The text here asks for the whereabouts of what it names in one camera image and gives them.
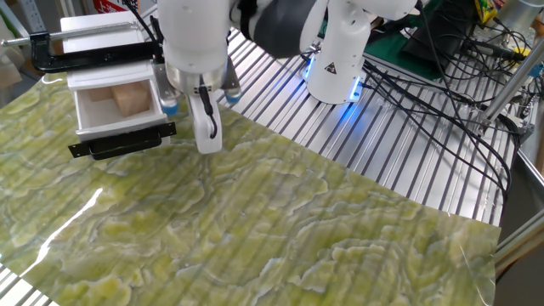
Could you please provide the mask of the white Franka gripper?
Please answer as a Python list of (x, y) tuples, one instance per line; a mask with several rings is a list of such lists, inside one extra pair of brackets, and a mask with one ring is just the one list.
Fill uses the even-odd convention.
[(211, 154), (222, 150), (222, 122), (218, 109), (218, 103), (211, 95), (210, 105), (212, 114), (205, 112), (205, 104), (200, 97), (189, 95), (188, 105), (193, 121), (196, 147), (202, 154)]

